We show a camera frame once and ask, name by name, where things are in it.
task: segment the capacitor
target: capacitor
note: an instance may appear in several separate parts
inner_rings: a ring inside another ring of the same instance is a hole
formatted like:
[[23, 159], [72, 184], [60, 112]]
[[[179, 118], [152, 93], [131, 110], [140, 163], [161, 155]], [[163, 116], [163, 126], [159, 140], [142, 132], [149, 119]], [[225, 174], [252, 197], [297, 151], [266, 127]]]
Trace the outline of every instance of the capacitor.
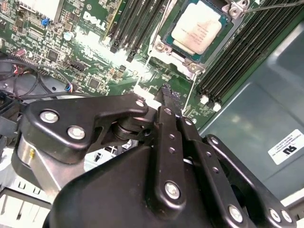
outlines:
[[65, 39], [66, 41], [71, 41], [74, 37], [75, 35], [73, 32], [65, 32], [63, 34], [63, 39]]
[[16, 56], [16, 57], [23, 57], [23, 56], [25, 56], [26, 54], [27, 54], [27, 51], [26, 51], [25, 48], [23, 48], [23, 49], [19, 49], [18, 51], [16, 51], [16, 52], [14, 53], [14, 56]]

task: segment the gray metal panel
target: gray metal panel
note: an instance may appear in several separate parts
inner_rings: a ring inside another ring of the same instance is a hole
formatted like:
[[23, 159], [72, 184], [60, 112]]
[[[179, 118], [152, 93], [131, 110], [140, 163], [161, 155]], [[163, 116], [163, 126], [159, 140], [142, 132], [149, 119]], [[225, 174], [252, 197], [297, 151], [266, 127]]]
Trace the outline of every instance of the gray metal panel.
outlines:
[[303, 40], [304, 23], [201, 131], [219, 137], [279, 199], [304, 187], [304, 148], [279, 165], [268, 154], [295, 129], [304, 133]]

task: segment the silver screw head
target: silver screw head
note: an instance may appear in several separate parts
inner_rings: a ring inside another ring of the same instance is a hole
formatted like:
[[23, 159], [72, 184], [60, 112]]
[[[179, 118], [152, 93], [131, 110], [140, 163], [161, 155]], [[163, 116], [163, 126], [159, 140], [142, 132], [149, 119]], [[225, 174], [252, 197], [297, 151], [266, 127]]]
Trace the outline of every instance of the silver screw head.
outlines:
[[291, 217], [289, 216], [289, 214], [286, 211], [282, 210], [282, 215], [287, 222], [290, 222], [290, 223], [293, 222], [293, 220], [291, 219]]
[[157, 46], [156, 46], [156, 49], [159, 50], [159, 51], [164, 50], [164, 48], [165, 48], [165, 45], [162, 44], [162, 43], [159, 43], [159, 44], [157, 44]]
[[78, 139], [81, 140], [85, 137], [86, 133], [82, 127], [79, 126], [72, 126], [67, 130], [67, 134], [72, 139]]
[[141, 100], [137, 100], [136, 104], [140, 107], [144, 107], [143, 101], [141, 101]]
[[174, 183], [172, 183], [172, 182], [167, 182], [165, 184], [165, 190], [166, 190], [166, 193], [168, 194], [168, 196], [171, 199], [177, 200], [180, 197], [180, 195], [181, 195], [180, 194], [180, 190], [177, 187], [177, 185], [174, 184]]
[[216, 144], [216, 145], [219, 143], [219, 142], [217, 141], [217, 139], [216, 139], [216, 138], [214, 138], [214, 137], [212, 137], [212, 138], [211, 138], [211, 140], [212, 140], [212, 141], [213, 141], [213, 143], [214, 143], [214, 144]]
[[53, 124], [58, 121], [59, 117], [52, 111], [44, 111], [40, 114], [40, 119], [46, 123]]
[[168, 114], [168, 115], [172, 115], [172, 112], [171, 112], [171, 110], [170, 110], [169, 108], [165, 108], [165, 112], [166, 112], [166, 114]]
[[280, 218], [280, 216], [278, 215], [278, 213], [277, 213], [275, 210], [273, 210], [273, 209], [271, 208], [271, 209], [269, 209], [269, 212], [270, 212], [271, 217], [272, 217], [276, 222], [281, 222], [281, 218]]
[[188, 120], [188, 119], [185, 119], [185, 122], [186, 122], [186, 124], [188, 124], [188, 125], [192, 125], [191, 121]]
[[237, 221], [239, 223], [241, 223], [243, 221], [243, 216], [242, 216], [241, 212], [235, 206], [230, 205], [228, 209], [229, 209], [230, 215], [232, 216], [232, 218], [235, 221]]

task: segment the sticker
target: sticker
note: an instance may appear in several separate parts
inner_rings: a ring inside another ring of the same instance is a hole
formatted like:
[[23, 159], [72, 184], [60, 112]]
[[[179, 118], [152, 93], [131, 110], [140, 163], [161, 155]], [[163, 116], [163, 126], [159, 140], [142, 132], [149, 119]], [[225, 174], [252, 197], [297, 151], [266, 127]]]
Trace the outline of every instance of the sticker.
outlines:
[[304, 135], [298, 130], [291, 132], [286, 138], [268, 151], [270, 157], [279, 165], [304, 147]]

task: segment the green circuit board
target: green circuit board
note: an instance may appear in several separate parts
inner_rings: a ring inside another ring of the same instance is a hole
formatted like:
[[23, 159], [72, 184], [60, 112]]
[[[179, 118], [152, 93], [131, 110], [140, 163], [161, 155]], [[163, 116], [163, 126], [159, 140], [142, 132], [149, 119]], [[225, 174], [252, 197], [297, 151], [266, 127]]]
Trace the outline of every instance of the green circuit board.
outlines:
[[[131, 63], [126, 61], [125, 52], [110, 51], [110, 43], [106, 41], [107, 36], [111, 33], [112, 26], [117, 24], [123, 15], [127, 2], [127, 0], [65, 0], [59, 22], [44, 26], [41, 24], [43, 17], [29, 10], [20, 9], [19, 1], [0, 0], [0, 51], [9, 54], [24, 48], [27, 54], [21, 58], [22, 60], [56, 68], [77, 85], [78, 91], [92, 95], [122, 95], [132, 92], [139, 77], [140, 87], [151, 94], [155, 94], [161, 85], [168, 83], [174, 91], [181, 94], [183, 107], [192, 81], [180, 73], [175, 66], [166, 65], [155, 58], [152, 58], [145, 67], [149, 38], [162, 17], [165, 4], [156, 15], [156, 20], [148, 30], [140, 51]], [[183, 0], [174, 2], [176, 5], [182, 5]], [[245, 16], [243, 25], [248, 20], [250, 16]], [[64, 38], [64, 35], [71, 35], [69, 32], [73, 33], [71, 40]], [[80, 71], [72, 69], [73, 61], [81, 63], [84, 69]], [[50, 75], [63, 81], [52, 72]], [[200, 128], [214, 113], [211, 108], [200, 103], [196, 92], [193, 91], [184, 115], [192, 119]]]

